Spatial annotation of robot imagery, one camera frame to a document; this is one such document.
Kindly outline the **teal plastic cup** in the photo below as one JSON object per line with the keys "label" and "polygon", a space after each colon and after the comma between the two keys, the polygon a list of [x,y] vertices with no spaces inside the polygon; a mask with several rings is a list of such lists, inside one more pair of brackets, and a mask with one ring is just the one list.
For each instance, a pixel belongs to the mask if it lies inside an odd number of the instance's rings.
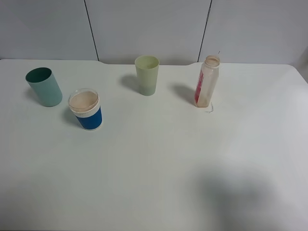
{"label": "teal plastic cup", "polygon": [[63,99],[53,72],[47,67],[39,67],[26,74],[26,81],[43,106],[57,106]]}

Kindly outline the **light green plastic cup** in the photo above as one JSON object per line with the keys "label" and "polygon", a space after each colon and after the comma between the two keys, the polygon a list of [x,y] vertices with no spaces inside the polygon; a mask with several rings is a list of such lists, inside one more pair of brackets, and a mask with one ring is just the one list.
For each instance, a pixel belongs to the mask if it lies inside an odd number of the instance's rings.
{"label": "light green plastic cup", "polygon": [[135,68],[140,94],[151,96],[155,93],[159,64],[159,60],[154,56],[142,55],[136,58]]}

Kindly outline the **clear plastic drink bottle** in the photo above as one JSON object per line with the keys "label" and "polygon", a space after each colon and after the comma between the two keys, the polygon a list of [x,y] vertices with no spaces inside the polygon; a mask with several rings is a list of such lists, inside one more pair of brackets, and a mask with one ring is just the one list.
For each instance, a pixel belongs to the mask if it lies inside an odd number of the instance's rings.
{"label": "clear plastic drink bottle", "polygon": [[206,108],[211,98],[219,77],[220,59],[215,55],[209,55],[201,65],[198,83],[196,86],[194,101],[199,108]]}

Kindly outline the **blue sleeved paper cup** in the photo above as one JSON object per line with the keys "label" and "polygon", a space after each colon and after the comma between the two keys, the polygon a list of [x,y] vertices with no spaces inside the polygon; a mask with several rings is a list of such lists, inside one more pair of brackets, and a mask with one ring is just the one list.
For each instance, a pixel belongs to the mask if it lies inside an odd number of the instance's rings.
{"label": "blue sleeved paper cup", "polygon": [[97,91],[89,88],[77,89],[70,94],[68,105],[85,130],[96,130],[103,124]]}

